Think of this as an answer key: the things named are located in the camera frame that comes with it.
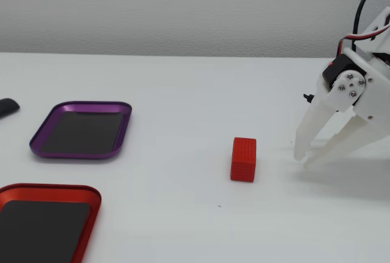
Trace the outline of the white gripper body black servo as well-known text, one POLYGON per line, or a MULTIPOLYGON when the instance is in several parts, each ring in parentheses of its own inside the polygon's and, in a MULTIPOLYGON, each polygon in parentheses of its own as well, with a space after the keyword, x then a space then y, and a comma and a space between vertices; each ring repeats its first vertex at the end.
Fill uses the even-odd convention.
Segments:
POLYGON ((377 58, 366 61, 349 48, 322 72, 326 101, 336 111, 350 107, 368 122, 389 122, 389 69, 377 58))

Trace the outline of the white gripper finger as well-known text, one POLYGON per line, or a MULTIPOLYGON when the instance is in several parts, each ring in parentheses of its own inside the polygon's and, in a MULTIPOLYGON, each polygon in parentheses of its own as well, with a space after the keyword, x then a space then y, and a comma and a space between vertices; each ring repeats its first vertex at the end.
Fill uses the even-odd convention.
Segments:
POLYGON ((372 143, 373 138, 374 129, 371 122, 355 115, 323 148, 308 158, 304 166, 322 166, 334 162, 372 143))
POLYGON ((294 158, 302 160, 317 134, 336 112, 346 112, 365 89, 363 75, 354 70, 340 73, 332 86, 323 76, 316 84, 316 92, 296 130, 294 158))

